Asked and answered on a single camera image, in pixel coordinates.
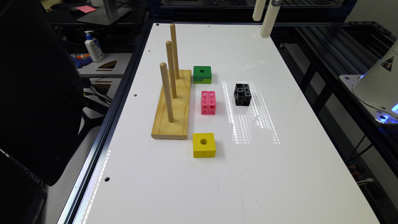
pink block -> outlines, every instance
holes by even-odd
[[[208,96],[209,95],[209,91],[202,91],[201,92],[201,96]]]
[[[215,115],[217,106],[216,92],[202,91],[200,105],[202,115]]]

hand sanitizer bottle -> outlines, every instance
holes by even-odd
[[[93,59],[93,62],[100,62],[102,58],[104,58],[104,54],[102,54],[102,50],[100,44],[98,43],[98,40],[96,38],[93,38],[90,34],[94,31],[88,30],[85,32],[87,38],[87,40],[85,41],[85,45],[87,47],[88,53],[90,54],[91,59]]]

yellow block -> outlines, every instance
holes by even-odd
[[[213,133],[193,134],[193,157],[215,157],[216,142]]]
[[[175,80],[176,99],[172,98],[174,122],[167,117],[163,87],[160,91],[156,116],[152,127],[152,138],[184,140],[188,133],[188,112],[191,90],[191,70],[180,70],[180,78]]]

black block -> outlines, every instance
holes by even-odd
[[[235,105],[236,106],[243,106],[243,104],[244,104],[244,101],[235,100]]]
[[[235,86],[234,97],[236,106],[249,106],[252,97],[249,84],[237,83]]]

black chair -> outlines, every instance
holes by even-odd
[[[0,30],[0,149],[51,186],[84,135],[103,118],[91,122],[85,117],[78,135],[82,109],[93,102],[85,100],[83,82],[38,0],[0,1]],[[26,215],[31,212],[26,205],[42,208],[45,190],[27,175],[16,174],[18,166],[1,151],[0,159],[0,208],[34,220],[35,215]],[[1,222],[22,223],[8,220],[3,211]]]

